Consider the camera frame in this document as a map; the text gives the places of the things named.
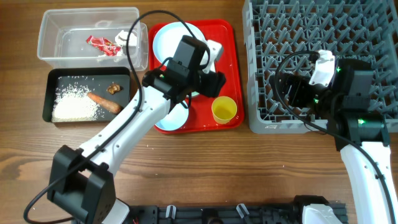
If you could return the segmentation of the light blue plate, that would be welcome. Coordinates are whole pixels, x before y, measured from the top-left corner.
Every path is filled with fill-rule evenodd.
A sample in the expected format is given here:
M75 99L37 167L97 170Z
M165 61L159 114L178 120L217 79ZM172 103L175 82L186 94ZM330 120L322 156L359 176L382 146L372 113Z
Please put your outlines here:
M152 43L156 59L162 63L166 58L173 57L184 35L192 36L181 22L172 22L163 26L156 33Z

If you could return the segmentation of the light blue bowl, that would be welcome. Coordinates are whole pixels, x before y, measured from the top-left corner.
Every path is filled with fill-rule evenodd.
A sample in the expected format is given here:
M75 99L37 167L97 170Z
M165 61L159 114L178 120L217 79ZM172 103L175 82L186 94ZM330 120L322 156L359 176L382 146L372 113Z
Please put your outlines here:
M173 110L162 120L155 124L155 127L163 131L175 131L181 128L187 121L189 109L185 101L177 104Z

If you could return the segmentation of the yellow plastic cup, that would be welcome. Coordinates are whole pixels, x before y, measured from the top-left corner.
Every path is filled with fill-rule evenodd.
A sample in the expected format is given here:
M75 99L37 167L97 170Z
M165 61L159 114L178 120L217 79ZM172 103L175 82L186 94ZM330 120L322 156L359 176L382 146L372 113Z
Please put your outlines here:
M211 112L214 120L218 124L226 124L236 116L238 107L232 98L228 96L219 96L213 101Z

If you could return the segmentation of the brown food scrap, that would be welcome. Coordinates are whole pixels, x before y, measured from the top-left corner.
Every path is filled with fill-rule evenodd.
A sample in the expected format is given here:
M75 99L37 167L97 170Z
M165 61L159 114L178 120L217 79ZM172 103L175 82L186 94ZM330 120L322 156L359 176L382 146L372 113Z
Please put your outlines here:
M107 87L106 91L111 94L114 95L115 93L119 92L122 90L122 87L117 84L117 83L112 83L109 87Z

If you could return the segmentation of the white tissue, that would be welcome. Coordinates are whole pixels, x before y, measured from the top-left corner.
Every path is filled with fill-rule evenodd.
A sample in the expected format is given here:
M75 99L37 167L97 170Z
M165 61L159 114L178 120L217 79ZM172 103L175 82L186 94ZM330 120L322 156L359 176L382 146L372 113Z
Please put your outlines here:
M123 48L126 46L128 32L122 30L115 38L113 45L120 47L121 50L116 54L117 56L124 56ZM133 32L130 33L129 46L137 46L137 35Z

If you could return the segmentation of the orange carrot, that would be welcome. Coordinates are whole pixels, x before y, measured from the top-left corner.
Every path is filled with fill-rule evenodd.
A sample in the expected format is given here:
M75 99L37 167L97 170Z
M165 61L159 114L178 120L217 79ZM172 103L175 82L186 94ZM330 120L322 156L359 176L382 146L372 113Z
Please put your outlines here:
M109 101L107 99L104 99L92 92L87 93L87 96L93 100L95 103L99 104L100 106L102 106L103 108L105 108L106 110L108 110L110 113L113 114L119 114L122 110L122 106L120 106L119 104L113 102L113 101Z

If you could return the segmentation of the red snack wrapper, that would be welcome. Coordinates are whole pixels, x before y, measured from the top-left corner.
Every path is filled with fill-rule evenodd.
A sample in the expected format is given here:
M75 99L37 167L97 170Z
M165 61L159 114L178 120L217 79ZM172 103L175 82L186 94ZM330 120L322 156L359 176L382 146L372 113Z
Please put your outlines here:
M113 45L113 42L104 37L97 38L91 35L86 39L86 43L97 48L107 56L116 56L121 50L120 47Z

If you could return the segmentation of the white rice pile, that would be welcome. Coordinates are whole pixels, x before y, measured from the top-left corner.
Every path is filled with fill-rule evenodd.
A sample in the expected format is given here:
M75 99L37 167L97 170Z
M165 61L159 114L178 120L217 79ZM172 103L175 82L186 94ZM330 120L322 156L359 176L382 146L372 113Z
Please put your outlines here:
M94 121L99 105L91 100L86 85L62 85L55 92L51 122Z

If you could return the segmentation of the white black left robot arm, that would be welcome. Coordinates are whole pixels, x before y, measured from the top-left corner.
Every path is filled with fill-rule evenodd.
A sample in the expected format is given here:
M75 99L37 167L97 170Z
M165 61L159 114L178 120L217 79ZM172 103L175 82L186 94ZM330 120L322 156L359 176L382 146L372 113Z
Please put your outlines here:
M187 95L218 97L226 77L211 66L222 53L218 42L183 36L166 68L149 70L134 98L97 136L55 153L48 200L82 223L122 223L130 212L114 188L122 161Z

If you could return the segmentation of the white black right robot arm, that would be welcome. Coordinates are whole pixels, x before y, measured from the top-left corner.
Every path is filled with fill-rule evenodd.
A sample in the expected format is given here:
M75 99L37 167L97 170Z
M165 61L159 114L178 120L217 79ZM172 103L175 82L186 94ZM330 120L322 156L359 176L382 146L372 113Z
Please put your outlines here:
M325 86L291 73L274 76L274 95L288 111L309 107L328 120L311 126L335 139L346 167L358 223L397 223L397 194L390 168L391 148L383 115L368 110L373 69L367 62L344 58L319 76Z

